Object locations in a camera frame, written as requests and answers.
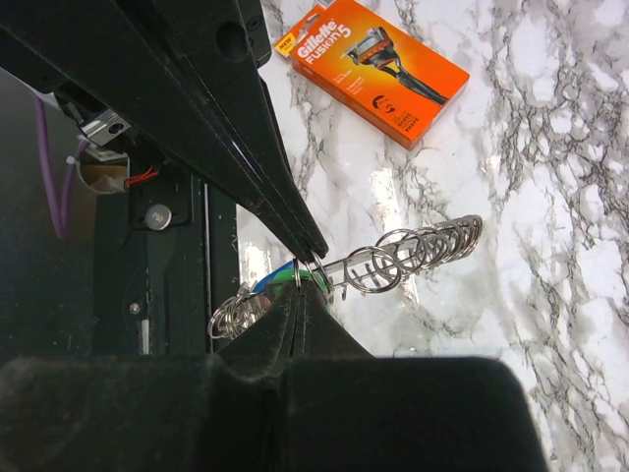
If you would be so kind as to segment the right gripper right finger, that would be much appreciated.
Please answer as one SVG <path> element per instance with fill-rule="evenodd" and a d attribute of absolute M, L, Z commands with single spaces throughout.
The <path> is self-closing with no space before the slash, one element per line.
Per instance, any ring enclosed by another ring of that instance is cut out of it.
<path fill-rule="evenodd" d="M 371 355 L 301 302 L 278 381 L 278 471 L 544 471 L 520 382 L 487 357 Z"/>

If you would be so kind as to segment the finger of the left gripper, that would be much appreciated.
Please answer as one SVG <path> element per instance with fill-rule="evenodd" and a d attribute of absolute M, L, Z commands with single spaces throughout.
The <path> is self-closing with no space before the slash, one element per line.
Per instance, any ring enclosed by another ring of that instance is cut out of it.
<path fill-rule="evenodd" d="M 5 1 L 1 31 L 18 46 L 1 65 L 41 90 L 75 83 L 215 185 L 202 173 L 229 154 L 188 91 L 152 2 Z"/>
<path fill-rule="evenodd" d="M 270 57 L 258 1 L 154 1 L 187 89 L 227 149 L 203 176 L 255 215 L 298 259 L 328 245 L 293 179 L 266 83 Z"/>

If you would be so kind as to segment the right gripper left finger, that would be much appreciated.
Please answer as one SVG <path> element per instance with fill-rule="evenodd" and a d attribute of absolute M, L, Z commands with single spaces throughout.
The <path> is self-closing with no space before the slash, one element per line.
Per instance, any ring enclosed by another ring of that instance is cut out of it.
<path fill-rule="evenodd" d="M 23 357 L 1 370 L 5 471 L 281 471 L 276 383 L 297 293 L 204 356 Z"/>

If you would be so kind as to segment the green tag key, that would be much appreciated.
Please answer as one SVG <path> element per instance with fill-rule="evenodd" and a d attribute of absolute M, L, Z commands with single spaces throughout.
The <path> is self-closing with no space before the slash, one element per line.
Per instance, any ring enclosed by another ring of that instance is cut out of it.
<path fill-rule="evenodd" d="M 303 286 L 306 281 L 310 281 L 318 289 L 323 296 L 323 300 L 327 306 L 330 306 L 333 302 L 333 293 L 330 284 L 326 281 L 322 272 L 319 269 L 311 268 L 309 265 L 302 267 L 300 263 L 294 263 L 291 261 L 295 270 L 295 281 L 287 282 L 283 285 L 282 289 L 289 286 Z M 282 291 L 282 289 L 275 295 L 268 295 L 268 297 L 274 300 Z"/>

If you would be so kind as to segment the metal disc with keyrings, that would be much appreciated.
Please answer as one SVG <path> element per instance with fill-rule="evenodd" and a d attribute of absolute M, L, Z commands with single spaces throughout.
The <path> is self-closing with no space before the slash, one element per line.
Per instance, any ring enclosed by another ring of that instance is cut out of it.
<path fill-rule="evenodd" d="M 476 249 L 483 230 L 480 216 L 465 215 L 428 227 L 388 231 L 374 244 L 326 265 L 300 265 L 322 272 L 333 304 L 336 295 L 345 300 L 350 289 L 363 295 L 386 293 L 421 271 L 462 260 Z M 236 295 L 215 309 L 207 324 L 212 340 L 233 340 L 266 313 L 272 299 L 253 292 L 257 283 L 242 284 Z"/>

